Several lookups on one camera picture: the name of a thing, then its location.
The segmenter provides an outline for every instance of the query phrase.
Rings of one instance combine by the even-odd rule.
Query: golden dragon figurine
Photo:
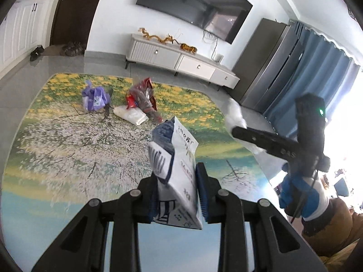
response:
[[[148,40],[151,40],[152,38],[156,38],[160,43],[163,43],[163,44],[166,44],[167,42],[171,42],[172,44],[174,44],[174,42],[177,42],[178,45],[180,45],[180,48],[184,51],[188,51],[188,52],[191,52],[193,54],[196,54],[197,52],[197,48],[194,47],[194,46],[189,46],[187,45],[186,43],[179,43],[176,39],[173,38],[173,36],[169,35],[164,39],[162,40],[159,36],[157,35],[150,35],[146,29],[144,27],[141,27],[139,28],[139,32],[142,32],[143,34],[143,37],[148,39]]]
[[[142,32],[143,33],[143,36],[144,38],[148,39],[149,41],[152,39],[152,38],[156,38],[160,43],[163,43],[165,44],[166,42],[173,42],[173,37],[168,35],[164,40],[162,40],[159,36],[157,35],[150,35],[144,27],[141,27],[139,28],[139,32]]]

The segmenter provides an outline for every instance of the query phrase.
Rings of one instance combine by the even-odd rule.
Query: red snack bag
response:
[[[127,109],[137,107],[137,105],[135,103],[135,99],[134,99],[134,97],[132,95],[126,96],[126,100],[128,102],[128,108]]]
[[[133,85],[129,92],[137,102],[137,106],[146,113],[149,118],[158,124],[163,121],[160,113],[157,112],[157,102],[154,97],[150,78],[146,78]]]

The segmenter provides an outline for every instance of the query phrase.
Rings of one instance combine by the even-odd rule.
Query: brown sleeve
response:
[[[302,236],[317,255],[331,257],[363,234],[363,214],[351,215],[344,201],[335,198],[330,200],[329,208],[321,217],[303,221],[303,225]]]

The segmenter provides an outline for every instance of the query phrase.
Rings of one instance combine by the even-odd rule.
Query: shoe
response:
[[[83,48],[81,43],[77,43],[77,44],[74,45],[74,47],[66,49],[65,54],[67,56],[77,56],[77,55],[83,54],[84,51],[85,51],[85,49]]]
[[[33,52],[30,53],[30,61],[36,60],[39,56],[40,54],[34,50]]]
[[[68,42],[68,44],[67,44],[67,45],[64,45],[64,46],[62,47],[62,50],[63,50],[63,51],[66,51],[66,49],[69,49],[69,48],[72,48],[72,47],[74,47],[74,43],[73,43],[73,42]]]
[[[38,54],[42,54],[44,52],[43,45],[36,47],[34,51],[37,52]]]

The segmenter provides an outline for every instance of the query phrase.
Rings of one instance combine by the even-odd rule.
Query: black gripper frame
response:
[[[327,271],[319,257],[266,199],[257,203],[221,190],[197,164],[202,212],[209,224],[221,223],[218,272],[247,272],[245,221],[250,222],[255,272]],[[32,272],[102,272],[108,224],[114,222],[110,272],[140,272],[138,223],[151,223],[157,178],[142,179],[137,190],[119,199],[90,200],[44,252]]]

